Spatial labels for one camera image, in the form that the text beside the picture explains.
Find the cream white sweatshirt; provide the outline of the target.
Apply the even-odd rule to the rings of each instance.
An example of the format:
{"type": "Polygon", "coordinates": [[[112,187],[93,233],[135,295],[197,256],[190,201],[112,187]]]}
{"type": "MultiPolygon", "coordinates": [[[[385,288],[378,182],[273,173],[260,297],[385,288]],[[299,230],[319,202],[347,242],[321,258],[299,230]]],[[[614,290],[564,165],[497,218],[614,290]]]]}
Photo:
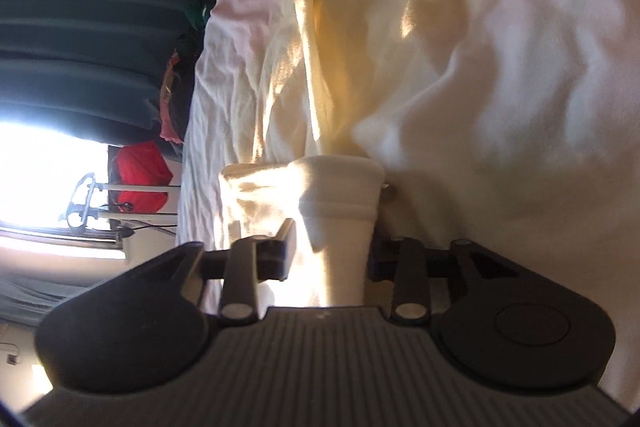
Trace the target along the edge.
{"type": "Polygon", "coordinates": [[[355,156],[230,165],[219,176],[220,243],[276,235],[291,218],[296,244],[288,278],[259,284],[260,305],[361,306],[383,182],[380,165],[355,156]]]}

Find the pile of colourful clothes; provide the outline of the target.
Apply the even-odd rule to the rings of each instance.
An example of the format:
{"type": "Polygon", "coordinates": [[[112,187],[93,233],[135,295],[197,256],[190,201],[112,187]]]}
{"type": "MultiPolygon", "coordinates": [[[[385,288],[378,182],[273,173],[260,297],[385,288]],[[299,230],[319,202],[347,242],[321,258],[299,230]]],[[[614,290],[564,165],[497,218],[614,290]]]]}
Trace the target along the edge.
{"type": "Polygon", "coordinates": [[[182,144],[189,124],[195,66],[204,46],[206,23],[215,0],[198,0],[186,10],[186,31],[177,39],[160,87],[160,137],[182,144]]]}

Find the red bag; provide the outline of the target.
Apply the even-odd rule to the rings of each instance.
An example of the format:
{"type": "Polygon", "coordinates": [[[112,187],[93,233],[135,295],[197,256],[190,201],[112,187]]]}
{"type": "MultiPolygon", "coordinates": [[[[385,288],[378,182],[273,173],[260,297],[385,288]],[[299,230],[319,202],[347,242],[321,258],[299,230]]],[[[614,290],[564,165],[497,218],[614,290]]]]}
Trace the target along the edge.
{"type": "MultiPolygon", "coordinates": [[[[153,141],[108,148],[108,182],[111,184],[168,186],[173,177],[153,141]]],[[[108,201],[119,212],[158,213],[168,202],[168,194],[110,190],[108,201]]]]}

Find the white garment steamer stand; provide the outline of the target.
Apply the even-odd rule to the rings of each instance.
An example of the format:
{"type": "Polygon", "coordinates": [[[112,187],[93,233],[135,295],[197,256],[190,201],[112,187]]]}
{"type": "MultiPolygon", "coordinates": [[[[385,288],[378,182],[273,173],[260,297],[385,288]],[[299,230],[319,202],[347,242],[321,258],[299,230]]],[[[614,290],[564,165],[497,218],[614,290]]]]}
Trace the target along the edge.
{"type": "Polygon", "coordinates": [[[176,235],[177,213],[141,212],[132,202],[116,202],[110,196],[122,193],[167,196],[178,194],[179,184],[131,185],[102,183],[90,172],[75,185],[72,197],[64,212],[64,221],[74,233],[85,233],[91,221],[106,220],[114,233],[133,236],[145,230],[157,231],[169,236],[176,235]]]}

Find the teal right curtain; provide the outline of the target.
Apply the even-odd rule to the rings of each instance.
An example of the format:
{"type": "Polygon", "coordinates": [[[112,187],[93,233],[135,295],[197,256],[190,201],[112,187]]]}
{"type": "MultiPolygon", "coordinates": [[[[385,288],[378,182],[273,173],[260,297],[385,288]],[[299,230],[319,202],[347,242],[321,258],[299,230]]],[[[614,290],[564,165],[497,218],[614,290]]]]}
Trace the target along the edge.
{"type": "Polygon", "coordinates": [[[196,0],[1,0],[1,117],[115,145],[160,133],[160,86],[196,0]]]}

